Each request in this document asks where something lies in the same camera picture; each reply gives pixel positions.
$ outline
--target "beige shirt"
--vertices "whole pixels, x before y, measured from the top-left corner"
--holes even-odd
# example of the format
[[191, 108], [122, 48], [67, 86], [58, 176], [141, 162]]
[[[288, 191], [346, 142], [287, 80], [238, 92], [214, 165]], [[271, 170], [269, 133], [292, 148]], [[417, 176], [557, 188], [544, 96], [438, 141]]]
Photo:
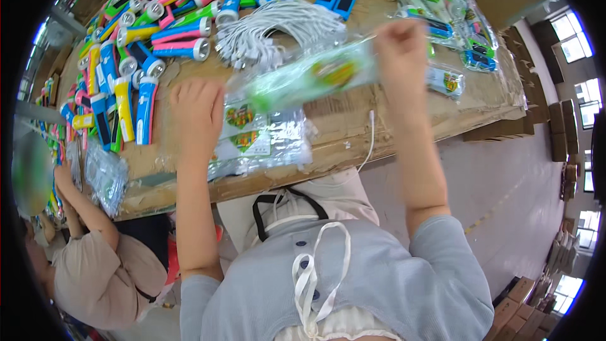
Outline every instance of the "beige shirt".
[[102, 330], [128, 328], [166, 282], [167, 273], [153, 252], [120, 234], [114, 252], [99, 231], [70, 239], [53, 258], [55, 301], [76, 319]]

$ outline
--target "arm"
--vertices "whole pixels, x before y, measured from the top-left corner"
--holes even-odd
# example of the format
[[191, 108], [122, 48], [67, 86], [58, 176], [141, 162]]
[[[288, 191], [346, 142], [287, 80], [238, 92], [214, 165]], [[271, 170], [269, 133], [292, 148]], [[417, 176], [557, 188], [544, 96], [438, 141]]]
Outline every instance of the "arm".
[[44, 231], [44, 238], [47, 243], [50, 243], [55, 238], [55, 225], [50, 222], [46, 213], [41, 212], [39, 215], [40, 223], [42, 224], [42, 231]]
[[401, 193], [411, 239], [428, 218], [450, 214], [446, 178], [427, 115], [426, 42], [424, 26], [416, 20], [391, 22], [376, 31], [381, 83], [389, 101], [399, 169], [406, 177]]
[[189, 79], [174, 87], [170, 98], [181, 144], [176, 225], [181, 276], [185, 280], [200, 274], [222, 281], [207, 169], [223, 127], [223, 84]]
[[74, 186], [69, 164], [55, 167], [55, 186], [59, 187], [59, 190], [65, 197], [65, 201], [72, 205], [76, 212], [80, 214], [87, 228], [90, 231], [100, 231], [103, 239], [111, 246], [113, 251], [116, 251], [118, 239], [120, 237], [116, 226], [99, 207], [91, 203], [91, 201]]

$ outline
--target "plastic bag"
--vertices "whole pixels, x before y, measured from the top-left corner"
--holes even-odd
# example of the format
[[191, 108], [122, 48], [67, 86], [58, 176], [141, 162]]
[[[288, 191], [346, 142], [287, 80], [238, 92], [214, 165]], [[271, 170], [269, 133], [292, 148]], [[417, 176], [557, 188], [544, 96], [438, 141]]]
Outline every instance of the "plastic bag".
[[117, 154], [104, 151], [99, 140], [91, 137], [88, 140], [84, 175], [105, 213], [111, 218], [116, 217], [128, 183], [126, 161]]

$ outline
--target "hand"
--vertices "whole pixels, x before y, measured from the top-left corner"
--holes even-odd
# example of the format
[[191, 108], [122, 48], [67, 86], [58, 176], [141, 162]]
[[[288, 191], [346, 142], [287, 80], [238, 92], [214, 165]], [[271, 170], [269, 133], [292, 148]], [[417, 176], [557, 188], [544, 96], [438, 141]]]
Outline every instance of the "hand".
[[170, 93], [181, 153], [208, 163], [223, 128], [223, 82], [199, 77], [177, 84]]
[[400, 110], [403, 110], [402, 106], [422, 105], [425, 111], [425, 24], [402, 19], [377, 27], [375, 34], [373, 46], [379, 78], [390, 104]]
[[72, 163], [66, 161], [63, 165], [55, 166], [55, 191], [58, 193], [61, 189], [68, 189], [73, 185]]

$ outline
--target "stack of cardboard boxes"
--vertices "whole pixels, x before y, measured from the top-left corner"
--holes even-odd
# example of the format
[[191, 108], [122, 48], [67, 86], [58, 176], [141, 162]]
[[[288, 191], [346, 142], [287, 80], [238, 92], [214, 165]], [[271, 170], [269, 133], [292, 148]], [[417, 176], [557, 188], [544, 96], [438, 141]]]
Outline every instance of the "stack of cardboard boxes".
[[558, 317], [524, 304], [534, 280], [522, 277], [495, 308], [495, 319], [484, 341], [542, 341], [554, 329]]

